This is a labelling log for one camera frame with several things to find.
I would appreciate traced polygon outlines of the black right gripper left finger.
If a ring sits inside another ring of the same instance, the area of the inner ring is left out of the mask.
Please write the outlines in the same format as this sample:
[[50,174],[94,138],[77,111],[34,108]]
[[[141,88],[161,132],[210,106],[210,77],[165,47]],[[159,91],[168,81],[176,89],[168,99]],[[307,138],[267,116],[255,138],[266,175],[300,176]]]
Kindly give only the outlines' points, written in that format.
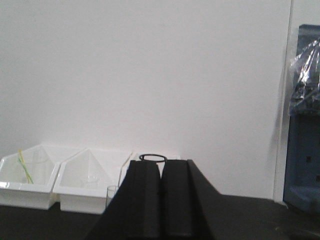
[[155,162],[134,161],[87,240],[159,240],[160,171]]

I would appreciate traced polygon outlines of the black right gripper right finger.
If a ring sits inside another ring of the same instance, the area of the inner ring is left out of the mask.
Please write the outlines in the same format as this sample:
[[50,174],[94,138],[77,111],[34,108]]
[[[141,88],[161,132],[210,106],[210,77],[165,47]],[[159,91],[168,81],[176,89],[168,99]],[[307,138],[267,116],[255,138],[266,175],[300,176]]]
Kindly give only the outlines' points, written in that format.
[[226,202],[199,173],[190,172],[186,160],[168,160],[161,187],[165,240],[225,240]]

